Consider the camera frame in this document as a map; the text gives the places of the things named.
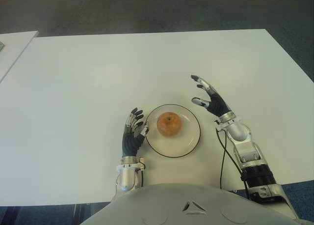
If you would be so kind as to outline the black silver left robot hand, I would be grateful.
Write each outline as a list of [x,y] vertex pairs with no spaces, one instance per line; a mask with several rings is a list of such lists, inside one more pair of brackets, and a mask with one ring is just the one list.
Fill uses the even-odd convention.
[[122,137],[122,156],[136,156],[149,132],[149,123],[143,122],[143,110],[134,108],[128,115]]

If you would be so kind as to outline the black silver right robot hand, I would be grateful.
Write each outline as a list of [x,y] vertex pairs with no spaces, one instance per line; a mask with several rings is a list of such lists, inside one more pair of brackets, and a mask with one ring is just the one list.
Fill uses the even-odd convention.
[[191,78],[198,83],[197,87],[204,90],[210,98],[209,101],[206,101],[198,97],[193,97],[191,100],[193,104],[204,107],[216,117],[221,117],[231,111],[229,106],[212,85],[199,76],[191,75]]

